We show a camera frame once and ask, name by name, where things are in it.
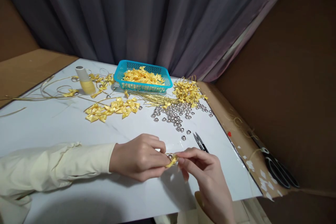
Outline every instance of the left hand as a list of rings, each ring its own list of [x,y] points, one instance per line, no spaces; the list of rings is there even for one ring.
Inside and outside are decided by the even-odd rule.
[[[144,182],[160,177],[170,163],[166,145],[158,137],[141,134],[133,140],[116,144],[110,159],[110,172]]]

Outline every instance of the person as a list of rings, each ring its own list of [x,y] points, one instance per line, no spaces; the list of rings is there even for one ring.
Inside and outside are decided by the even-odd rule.
[[[148,134],[123,144],[76,142],[15,151],[0,158],[0,218],[4,224],[23,223],[30,209],[29,194],[69,186],[77,179],[101,173],[119,173],[141,182],[160,177],[170,163],[165,152],[165,143]],[[191,174],[199,184],[198,223],[235,223],[219,159],[197,148],[176,154],[184,179]]]

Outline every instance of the table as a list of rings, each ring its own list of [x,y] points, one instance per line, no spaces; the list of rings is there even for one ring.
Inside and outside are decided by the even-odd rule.
[[[79,65],[95,74],[102,68],[114,73],[117,68],[115,65],[79,59],[58,72],[54,80],[76,75],[75,67]],[[81,88],[79,83],[67,79],[50,85],[46,91],[56,94],[56,88],[61,85]],[[173,88],[169,89],[167,95],[172,95],[172,91]],[[105,96],[101,94],[94,100],[99,101]],[[201,103],[209,107],[206,101],[202,100]],[[106,123],[90,123],[85,120],[83,110],[92,104],[80,98],[10,103],[0,110],[0,115],[27,108],[0,118],[0,156],[21,148],[52,146],[65,141],[81,141],[83,145],[125,143],[141,133],[158,136],[165,142],[167,152],[173,153],[188,147],[198,147],[193,135],[186,134],[187,130],[191,130],[200,135],[211,154],[219,157],[234,201],[262,195],[216,117],[211,118],[208,113],[193,110],[195,115],[192,119],[182,118],[185,132],[180,133],[172,124],[162,122],[162,115],[159,122],[154,122],[151,118],[154,108],[145,105],[142,105],[141,111],[123,120],[121,115],[113,114]],[[186,136],[186,141],[181,139],[182,135]],[[193,195],[197,190],[195,178],[190,176],[189,183],[185,184],[177,167],[167,170],[161,178],[144,183],[118,174],[102,175],[77,181],[68,188],[32,194],[33,202],[25,224],[59,223],[63,219],[66,221],[62,223],[113,224],[187,211],[195,208]]]

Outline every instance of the cream long-sleeve shirt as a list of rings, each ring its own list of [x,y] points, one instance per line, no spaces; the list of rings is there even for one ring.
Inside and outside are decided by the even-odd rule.
[[[30,209],[29,194],[34,191],[49,191],[69,186],[77,179],[109,174],[114,146],[63,143],[18,150],[0,158],[0,223],[23,223]],[[198,223],[212,224],[200,204],[197,198]]]

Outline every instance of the yellow nail polish bottle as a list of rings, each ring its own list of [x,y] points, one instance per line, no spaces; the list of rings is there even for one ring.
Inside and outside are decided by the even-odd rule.
[[[77,66],[76,72],[77,72],[79,82],[80,82],[80,85],[82,86],[83,91],[87,95],[94,94],[96,92],[96,88],[94,87],[95,85],[93,84],[85,68],[82,66]]]

